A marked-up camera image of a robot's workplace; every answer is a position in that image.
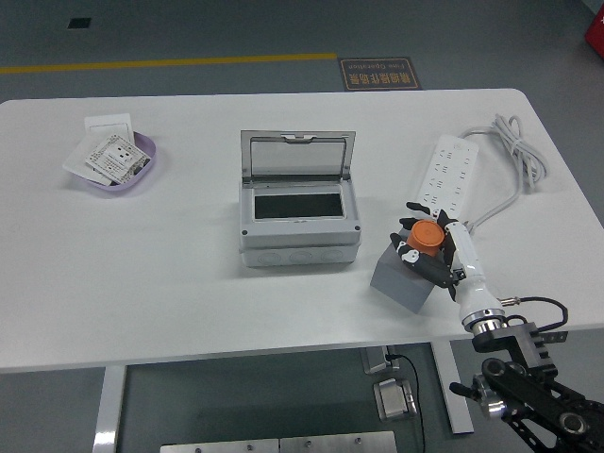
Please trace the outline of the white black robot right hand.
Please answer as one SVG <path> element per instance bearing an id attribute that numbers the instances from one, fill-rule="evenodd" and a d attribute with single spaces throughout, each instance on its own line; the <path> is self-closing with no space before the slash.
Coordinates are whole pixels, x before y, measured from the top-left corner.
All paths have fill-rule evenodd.
<path id="1" fill-rule="evenodd" d="M 479 335 L 504 327 L 507 321 L 502 303 L 487 288 L 466 226 L 443 209 L 433 210 L 416 202 L 409 202 L 407 207 L 428 214 L 428 222 L 441 230 L 443 239 L 437 244 L 439 253 L 432 256 L 412 245 L 410 238 L 393 233 L 390 240 L 399 259 L 416 275 L 449 291 L 460 306 L 466 331 Z"/>

